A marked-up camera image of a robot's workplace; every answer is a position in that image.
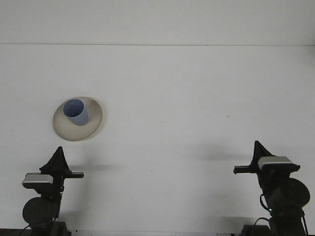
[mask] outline black mount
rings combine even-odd
[[[83,172],[72,172],[65,160],[63,148],[58,147],[40,173],[31,175],[32,181],[23,181],[25,188],[34,189],[40,197],[30,199],[23,208],[23,218],[31,227],[31,236],[70,236],[65,222],[58,222],[66,178],[83,178]],[[48,176],[52,182],[36,180]]]
[[[254,154],[250,165],[235,166],[234,173],[254,173],[258,176],[258,183],[262,190],[267,206],[260,199],[262,206],[269,211],[270,230],[263,226],[245,225],[242,236],[303,236],[304,231],[301,218],[304,217],[302,207],[310,200],[307,187],[300,181],[290,178],[292,172],[298,171],[300,166],[293,163],[285,165],[270,165],[261,170],[258,161],[262,157],[277,156],[271,154],[259,141],[255,141]]]

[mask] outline white wall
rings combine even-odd
[[[292,176],[313,194],[314,65],[314,47],[0,45],[0,227],[25,225],[37,194],[24,174],[60,145],[86,174],[65,182],[70,229],[239,232],[268,216],[256,176],[232,172],[254,140],[300,164]],[[106,122],[67,142],[52,117],[79,95],[97,98]]]
[[[0,0],[0,43],[314,45],[313,0]]]
[[[300,164],[292,176],[312,195],[315,48],[292,45],[314,45],[314,11],[312,0],[0,0],[0,227],[24,227],[37,194],[21,181],[60,145],[86,174],[65,182],[73,230],[240,232],[268,217],[256,176],[232,172],[254,140]],[[52,128],[74,96],[106,113],[77,143]]]

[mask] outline blue cup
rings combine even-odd
[[[79,99],[71,99],[63,106],[64,115],[78,126],[85,125],[89,121],[88,112],[84,103]]]

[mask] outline cup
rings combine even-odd
[[[80,99],[71,99],[63,106],[64,115],[74,124],[83,126],[89,121],[84,103]]]

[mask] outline cable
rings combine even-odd
[[[262,206],[265,210],[269,211],[268,207],[266,207],[266,205],[265,205],[264,202],[262,201],[262,198],[261,198],[262,196],[265,197],[265,195],[264,195],[264,194],[261,194],[261,195],[260,195],[260,197],[259,197],[260,204],[261,204],[261,206]]]
[[[268,220],[267,218],[265,218],[265,217],[260,217],[260,218],[258,218],[258,219],[255,221],[254,225],[257,224],[258,220],[266,220],[266,221],[269,222],[269,220]]]
[[[304,223],[305,232],[306,232],[306,235],[308,236],[308,235],[309,235],[309,231],[307,230],[305,217],[303,216],[302,218],[303,218],[303,223]]]
[[[20,232],[20,234],[19,234],[19,236],[21,236],[22,233],[23,233],[23,231],[24,231],[26,228],[28,228],[28,227],[29,227],[29,225],[27,225],[24,229],[22,229],[21,232]]]

